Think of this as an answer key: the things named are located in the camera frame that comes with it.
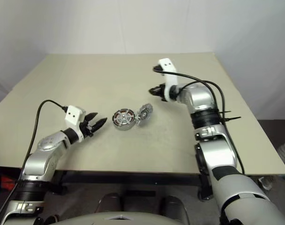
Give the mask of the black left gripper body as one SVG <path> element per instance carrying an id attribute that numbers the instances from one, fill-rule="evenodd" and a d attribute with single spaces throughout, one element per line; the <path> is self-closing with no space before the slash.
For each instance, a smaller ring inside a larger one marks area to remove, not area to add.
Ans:
<path id="1" fill-rule="evenodd" d="M 89 125 L 89 121 L 85 120 L 85 116 L 83 122 L 80 123 L 79 128 L 84 138 L 93 136 L 93 132 L 91 131 L 92 128 Z"/>

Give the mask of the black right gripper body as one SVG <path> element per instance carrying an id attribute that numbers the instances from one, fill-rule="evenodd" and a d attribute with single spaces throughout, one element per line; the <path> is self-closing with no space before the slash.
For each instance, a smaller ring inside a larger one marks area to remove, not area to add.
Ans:
<path id="1" fill-rule="evenodd" d="M 157 86 L 156 93 L 157 93 L 157 96 L 161 97 L 162 101 L 166 101 L 166 98 L 165 98 L 165 84 L 164 83 L 162 83 L 159 86 Z"/>

